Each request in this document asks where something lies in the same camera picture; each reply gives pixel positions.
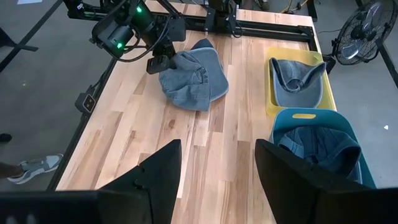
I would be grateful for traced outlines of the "yellow plastic bin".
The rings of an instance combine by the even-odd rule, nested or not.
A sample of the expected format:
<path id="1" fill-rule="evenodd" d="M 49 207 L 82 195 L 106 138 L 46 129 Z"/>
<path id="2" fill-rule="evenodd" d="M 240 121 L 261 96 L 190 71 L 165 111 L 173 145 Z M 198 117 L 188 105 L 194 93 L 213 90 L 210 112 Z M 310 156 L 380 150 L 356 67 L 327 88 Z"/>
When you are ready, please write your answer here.
<path id="1" fill-rule="evenodd" d="M 269 116 L 276 116 L 276 114 L 285 108 L 278 106 L 274 96 L 273 77 L 270 71 L 269 60 L 276 58 L 278 60 L 295 60 L 307 65 L 316 65 L 323 62 L 322 55 L 317 51 L 289 49 L 280 47 L 270 47 L 266 53 L 265 61 L 265 81 L 266 81 L 266 113 Z M 336 110 L 335 101 L 333 98 L 331 86 L 328 79 L 328 74 L 325 70 L 323 73 L 323 96 L 320 104 L 316 107 L 318 109 Z"/>

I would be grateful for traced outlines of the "light grey denim cap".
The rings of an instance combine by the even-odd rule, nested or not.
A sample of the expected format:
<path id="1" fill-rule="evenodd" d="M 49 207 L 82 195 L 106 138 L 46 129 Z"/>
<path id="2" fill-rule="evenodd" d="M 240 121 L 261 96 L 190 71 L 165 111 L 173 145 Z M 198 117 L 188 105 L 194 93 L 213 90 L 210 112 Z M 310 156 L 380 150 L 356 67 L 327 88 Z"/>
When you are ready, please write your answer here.
<path id="1" fill-rule="evenodd" d="M 217 51 L 202 47 L 173 56 L 175 68 L 159 74 L 166 97 L 185 110 L 208 111 L 210 103 L 224 96 L 229 84 Z"/>

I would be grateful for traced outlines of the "teal plastic bin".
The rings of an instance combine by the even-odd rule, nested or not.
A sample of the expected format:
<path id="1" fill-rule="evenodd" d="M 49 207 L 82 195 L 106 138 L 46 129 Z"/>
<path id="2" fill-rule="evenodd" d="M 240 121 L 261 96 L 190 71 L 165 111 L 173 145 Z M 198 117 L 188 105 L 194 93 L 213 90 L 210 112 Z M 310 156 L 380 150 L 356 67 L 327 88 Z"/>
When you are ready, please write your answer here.
<path id="1" fill-rule="evenodd" d="M 345 132 L 359 144 L 351 124 L 343 115 L 333 110 L 314 108 L 286 108 L 278 112 L 275 117 L 270 140 L 277 145 L 277 141 L 281 139 L 284 133 L 301 126 L 321 126 L 336 129 Z M 362 177 L 361 184 L 375 188 L 376 185 L 370 174 L 366 160 L 362 155 L 362 149 L 358 167 Z"/>

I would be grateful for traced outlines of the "person's leg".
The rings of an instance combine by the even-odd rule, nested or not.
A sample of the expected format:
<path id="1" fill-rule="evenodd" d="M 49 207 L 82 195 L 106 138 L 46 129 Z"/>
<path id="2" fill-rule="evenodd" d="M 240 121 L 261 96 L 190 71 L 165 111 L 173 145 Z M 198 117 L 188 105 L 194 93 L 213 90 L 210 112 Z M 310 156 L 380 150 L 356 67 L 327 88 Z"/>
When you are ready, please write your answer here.
<path id="1" fill-rule="evenodd" d="M 17 178 L 24 175 L 24 170 L 20 165 L 10 165 L 0 162 L 0 179 Z"/>

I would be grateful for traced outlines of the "dark grey shirt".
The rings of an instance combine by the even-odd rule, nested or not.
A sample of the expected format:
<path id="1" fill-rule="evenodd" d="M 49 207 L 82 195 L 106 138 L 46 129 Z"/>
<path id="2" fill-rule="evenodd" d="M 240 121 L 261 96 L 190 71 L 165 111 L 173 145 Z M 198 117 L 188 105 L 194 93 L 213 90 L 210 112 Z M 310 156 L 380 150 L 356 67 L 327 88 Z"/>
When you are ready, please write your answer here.
<path id="1" fill-rule="evenodd" d="M 307 65 L 295 60 L 269 60 L 274 96 L 278 106 L 316 108 L 323 96 L 326 63 Z"/>

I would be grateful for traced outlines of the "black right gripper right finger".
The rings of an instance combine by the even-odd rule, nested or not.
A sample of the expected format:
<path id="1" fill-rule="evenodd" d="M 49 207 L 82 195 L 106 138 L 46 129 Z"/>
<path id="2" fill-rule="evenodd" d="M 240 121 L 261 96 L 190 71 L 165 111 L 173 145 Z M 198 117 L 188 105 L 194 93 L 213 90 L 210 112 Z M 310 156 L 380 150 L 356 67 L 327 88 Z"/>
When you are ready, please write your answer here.
<path id="1" fill-rule="evenodd" d="M 257 139 L 255 161 L 277 224 L 345 224 L 355 204 L 347 193 L 368 188 L 265 140 Z"/>

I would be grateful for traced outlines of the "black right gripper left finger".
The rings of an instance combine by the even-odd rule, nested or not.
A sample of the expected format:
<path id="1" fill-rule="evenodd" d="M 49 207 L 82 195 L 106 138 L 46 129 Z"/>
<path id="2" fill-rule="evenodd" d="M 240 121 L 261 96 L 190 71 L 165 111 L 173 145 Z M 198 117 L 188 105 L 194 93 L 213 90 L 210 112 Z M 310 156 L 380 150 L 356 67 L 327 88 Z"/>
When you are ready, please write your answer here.
<path id="1" fill-rule="evenodd" d="M 181 140 L 174 139 L 100 188 L 100 224 L 170 224 L 181 163 Z"/>

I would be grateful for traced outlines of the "person's grey white shoe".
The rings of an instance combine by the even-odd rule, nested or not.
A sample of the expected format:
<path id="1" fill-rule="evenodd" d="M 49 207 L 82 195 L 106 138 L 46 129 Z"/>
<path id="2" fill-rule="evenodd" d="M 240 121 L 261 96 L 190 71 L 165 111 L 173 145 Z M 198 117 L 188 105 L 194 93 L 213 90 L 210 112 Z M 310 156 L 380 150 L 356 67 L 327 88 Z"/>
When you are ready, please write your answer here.
<path id="1" fill-rule="evenodd" d="M 8 181 L 17 185 L 24 184 L 37 175 L 56 170 L 62 158 L 63 154 L 55 154 L 51 156 L 45 156 L 41 159 L 22 161 L 19 166 L 22 168 L 23 174 L 18 177 L 10 177 L 8 178 Z"/>

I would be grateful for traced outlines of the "dark blue denim cap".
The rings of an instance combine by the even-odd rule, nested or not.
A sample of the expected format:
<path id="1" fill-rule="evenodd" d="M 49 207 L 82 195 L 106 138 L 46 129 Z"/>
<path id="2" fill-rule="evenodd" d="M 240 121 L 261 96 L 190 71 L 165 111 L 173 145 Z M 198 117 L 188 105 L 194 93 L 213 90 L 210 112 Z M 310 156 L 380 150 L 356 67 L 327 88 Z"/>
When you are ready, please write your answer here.
<path id="1" fill-rule="evenodd" d="M 214 46 L 208 39 L 201 39 L 193 45 L 192 50 L 200 49 L 200 48 L 204 48 L 204 47 L 213 48 Z"/>

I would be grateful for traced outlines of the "black floor fan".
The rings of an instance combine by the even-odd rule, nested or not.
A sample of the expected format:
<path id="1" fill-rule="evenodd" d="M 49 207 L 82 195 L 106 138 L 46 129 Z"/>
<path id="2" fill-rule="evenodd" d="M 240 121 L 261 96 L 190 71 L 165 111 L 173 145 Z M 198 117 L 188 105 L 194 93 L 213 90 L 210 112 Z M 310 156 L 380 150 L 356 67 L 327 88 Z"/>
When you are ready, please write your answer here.
<path id="1" fill-rule="evenodd" d="M 368 63 L 380 55 L 398 88 L 398 70 L 384 46 L 397 18 L 395 0 L 362 3 L 340 29 L 337 38 L 331 41 L 332 52 L 323 56 L 326 72 L 330 73 L 336 63 Z"/>

